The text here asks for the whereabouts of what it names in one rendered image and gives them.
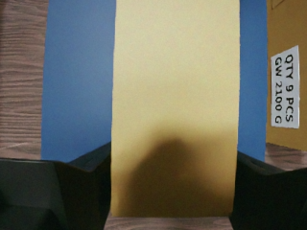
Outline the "yellow cardboard carton side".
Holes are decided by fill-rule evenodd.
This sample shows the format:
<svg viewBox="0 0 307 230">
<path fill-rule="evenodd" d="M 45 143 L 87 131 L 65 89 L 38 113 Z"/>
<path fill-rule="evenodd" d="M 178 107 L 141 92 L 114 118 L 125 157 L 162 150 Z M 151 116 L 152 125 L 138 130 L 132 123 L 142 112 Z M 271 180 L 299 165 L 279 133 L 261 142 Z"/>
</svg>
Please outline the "yellow cardboard carton side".
<svg viewBox="0 0 307 230">
<path fill-rule="evenodd" d="M 307 0 L 267 0 L 266 142 L 307 151 Z"/>
<path fill-rule="evenodd" d="M 112 217 L 231 217 L 239 78 L 239 0 L 117 0 Z"/>
</svg>

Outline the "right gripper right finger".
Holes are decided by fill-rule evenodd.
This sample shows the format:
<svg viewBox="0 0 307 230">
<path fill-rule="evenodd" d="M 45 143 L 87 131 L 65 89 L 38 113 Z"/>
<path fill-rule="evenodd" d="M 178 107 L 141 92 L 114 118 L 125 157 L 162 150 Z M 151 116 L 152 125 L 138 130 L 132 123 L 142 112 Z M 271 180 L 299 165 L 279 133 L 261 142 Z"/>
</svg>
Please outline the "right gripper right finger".
<svg viewBox="0 0 307 230">
<path fill-rule="evenodd" d="M 307 168 L 285 171 L 237 150 L 233 230 L 302 230 Z"/>
</svg>

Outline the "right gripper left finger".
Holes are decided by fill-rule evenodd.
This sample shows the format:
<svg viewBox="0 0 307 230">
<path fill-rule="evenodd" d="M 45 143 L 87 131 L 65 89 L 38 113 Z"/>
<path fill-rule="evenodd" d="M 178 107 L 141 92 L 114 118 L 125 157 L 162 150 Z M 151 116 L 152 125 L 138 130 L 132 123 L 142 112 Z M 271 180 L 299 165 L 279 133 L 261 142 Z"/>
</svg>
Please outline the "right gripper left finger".
<svg viewBox="0 0 307 230">
<path fill-rule="evenodd" d="M 49 208 L 58 230 L 104 230 L 111 141 L 67 163 L 0 157 L 0 204 Z"/>
</svg>

